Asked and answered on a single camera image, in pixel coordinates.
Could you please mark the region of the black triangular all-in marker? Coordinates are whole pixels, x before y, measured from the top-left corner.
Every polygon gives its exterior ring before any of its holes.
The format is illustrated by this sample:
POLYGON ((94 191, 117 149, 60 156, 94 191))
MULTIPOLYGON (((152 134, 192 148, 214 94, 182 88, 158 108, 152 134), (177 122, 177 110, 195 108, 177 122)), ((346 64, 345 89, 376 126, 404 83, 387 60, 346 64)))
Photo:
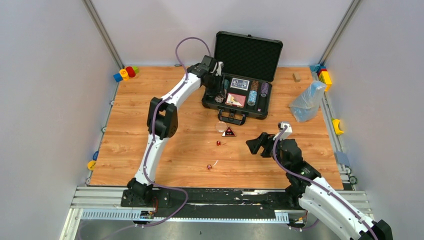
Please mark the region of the black triangular all-in marker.
POLYGON ((222 133, 222 137, 236 137, 237 135, 235 132, 231 129, 231 127, 227 127, 226 130, 222 133))

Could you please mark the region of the red playing card deck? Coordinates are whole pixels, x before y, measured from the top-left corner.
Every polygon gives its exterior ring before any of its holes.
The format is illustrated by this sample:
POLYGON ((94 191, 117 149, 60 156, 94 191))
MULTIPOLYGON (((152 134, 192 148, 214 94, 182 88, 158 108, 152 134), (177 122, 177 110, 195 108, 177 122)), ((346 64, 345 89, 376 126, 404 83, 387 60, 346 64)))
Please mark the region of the red playing card deck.
POLYGON ((225 104, 233 107, 244 108, 246 104, 246 98, 247 97, 245 95, 228 93, 225 104))

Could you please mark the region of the clear round dealer button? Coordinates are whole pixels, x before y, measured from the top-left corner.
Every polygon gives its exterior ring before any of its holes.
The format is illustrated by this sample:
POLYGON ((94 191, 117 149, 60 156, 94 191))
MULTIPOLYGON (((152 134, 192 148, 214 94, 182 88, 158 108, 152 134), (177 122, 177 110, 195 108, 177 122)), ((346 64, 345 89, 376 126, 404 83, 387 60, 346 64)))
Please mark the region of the clear round dealer button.
POLYGON ((215 124, 215 129, 216 129, 218 132, 222 133, 222 132, 224 132, 224 131, 227 129, 227 124, 226 124, 225 122, 223 122, 223 121, 218 121, 218 122, 215 124))

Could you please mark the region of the light blue chip stack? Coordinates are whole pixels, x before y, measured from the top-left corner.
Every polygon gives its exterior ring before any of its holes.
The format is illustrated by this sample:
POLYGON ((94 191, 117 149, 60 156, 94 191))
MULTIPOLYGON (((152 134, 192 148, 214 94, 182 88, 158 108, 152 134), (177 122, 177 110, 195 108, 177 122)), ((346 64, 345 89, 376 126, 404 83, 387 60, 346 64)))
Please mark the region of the light blue chip stack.
POLYGON ((247 104, 249 106, 254 106, 257 101, 258 92, 256 90, 250 90, 247 97, 247 104))

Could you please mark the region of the black poker set case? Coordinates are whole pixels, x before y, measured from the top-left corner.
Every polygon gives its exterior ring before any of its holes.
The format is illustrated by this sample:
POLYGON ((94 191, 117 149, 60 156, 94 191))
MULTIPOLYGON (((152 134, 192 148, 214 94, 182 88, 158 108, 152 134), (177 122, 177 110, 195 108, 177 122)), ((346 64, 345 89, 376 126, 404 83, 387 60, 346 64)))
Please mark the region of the black poker set case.
POLYGON ((218 85, 205 90, 202 105, 234 125, 266 119, 283 46, 276 39, 219 31, 213 57, 223 62, 222 73, 218 85))

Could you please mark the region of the purple poker chip stack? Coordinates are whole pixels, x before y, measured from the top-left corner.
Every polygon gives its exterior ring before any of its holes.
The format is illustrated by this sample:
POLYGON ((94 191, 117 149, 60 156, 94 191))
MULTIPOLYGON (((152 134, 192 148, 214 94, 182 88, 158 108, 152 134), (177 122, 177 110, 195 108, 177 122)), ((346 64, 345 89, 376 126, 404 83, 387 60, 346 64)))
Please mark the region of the purple poker chip stack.
POLYGON ((269 94, 269 87, 270 87, 270 85, 269 85, 268 82, 262 82, 261 83, 261 85, 260 85, 260 96, 262 98, 265 98, 265 97, 268 96, 268 94, 269 94))

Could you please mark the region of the teal green chip stack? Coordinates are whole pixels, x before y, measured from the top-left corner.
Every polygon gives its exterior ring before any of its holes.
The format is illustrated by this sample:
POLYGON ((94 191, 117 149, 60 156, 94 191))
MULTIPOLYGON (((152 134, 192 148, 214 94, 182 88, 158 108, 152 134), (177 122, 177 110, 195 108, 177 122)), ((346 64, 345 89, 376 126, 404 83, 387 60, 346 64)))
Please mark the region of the teal green chip stack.
POLYGON ((224 81, 223 81, 223 90, 224 90, 224 93, 225 94, 227 94, 227 92, 228 92, 228 87, 229 87, 229 80, 228 79, 225 79, 224 81))

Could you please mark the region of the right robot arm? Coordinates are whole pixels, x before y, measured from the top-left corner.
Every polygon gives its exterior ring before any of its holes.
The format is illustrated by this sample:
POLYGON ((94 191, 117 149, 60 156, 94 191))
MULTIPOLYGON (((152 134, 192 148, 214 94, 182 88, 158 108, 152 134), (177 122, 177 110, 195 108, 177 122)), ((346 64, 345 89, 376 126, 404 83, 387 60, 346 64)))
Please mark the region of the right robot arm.
POLYGON ((384 220, 375 221, 335 191, 303 156, 295 139, 278 139, 266 132, 246 144, 255 155, 273 160, 286 172, 290 185, 286 204, 313 214, 342 240, 392 240, 392 228, 384 220))

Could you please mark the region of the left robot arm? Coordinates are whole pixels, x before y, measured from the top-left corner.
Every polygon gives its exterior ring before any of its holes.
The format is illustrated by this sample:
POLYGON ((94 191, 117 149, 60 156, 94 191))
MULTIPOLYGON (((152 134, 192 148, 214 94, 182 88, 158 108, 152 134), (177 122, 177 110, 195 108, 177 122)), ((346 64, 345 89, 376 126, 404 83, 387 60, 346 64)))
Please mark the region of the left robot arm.
POLYGON ((146 207, 152 203, 157 167, 166 144, 177 132, 179 108, 201 86, 218 87, 223 66, 222 61, 205 55, 200 63, 185 70, 182 79, 168 93, 151 99, 146 149, 139 169, 123 191, 121 206, 146 207))

